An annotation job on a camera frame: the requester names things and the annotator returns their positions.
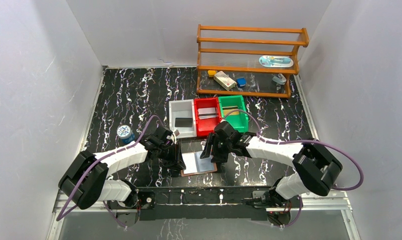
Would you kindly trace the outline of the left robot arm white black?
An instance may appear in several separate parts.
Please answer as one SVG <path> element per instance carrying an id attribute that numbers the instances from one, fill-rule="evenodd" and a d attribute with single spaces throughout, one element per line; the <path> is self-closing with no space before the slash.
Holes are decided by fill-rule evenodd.
<path id="1" fill-rule="evenodd" d="M 81 151 L 58 183 L 58 187 L 82 210 L 97 201 L 116 201 L 125 208 L 134 208 L 141 200 L 138 188 L 125 179 L 109 180 L 114 173 L 144 162 L 158 161 L 164 168 L 185 169 L 177 138 L 178 130 L 159 126 L 143 136 L 114 150 L 91 153 Z"/>

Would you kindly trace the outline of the brown leather card holder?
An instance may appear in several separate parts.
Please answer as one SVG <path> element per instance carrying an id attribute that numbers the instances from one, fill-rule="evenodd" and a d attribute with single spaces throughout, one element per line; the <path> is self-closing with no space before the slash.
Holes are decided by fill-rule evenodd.
<path id="1" fill-rule="evenodd" d="M 212 155 L 207 158 L 201 158 L 201 153 L 202 151 L 182 154 L 182 159 L 186 166 L 186 169 L 181 170 L 183 177 L 213 173 L 218 170 L 216 163 L 211 162 Z"/>

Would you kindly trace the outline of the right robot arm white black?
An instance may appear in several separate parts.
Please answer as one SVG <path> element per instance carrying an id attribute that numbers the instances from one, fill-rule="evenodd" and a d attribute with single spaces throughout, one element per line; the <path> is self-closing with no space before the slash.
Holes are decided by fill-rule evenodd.
<path id="1" fill-rule="evenodd" d="M 222 121 L 208 134 L 200 158 L 224 163 L 230 153 L 272 160 L 295 169 L 294 174 L 278 179 L 269 190 L 271 203 L 277 207 L 304 193 L 327 196 L 343 169 L 340 161 L 317 140 L 284 144 L 253 132 L 241 133 Z"/>

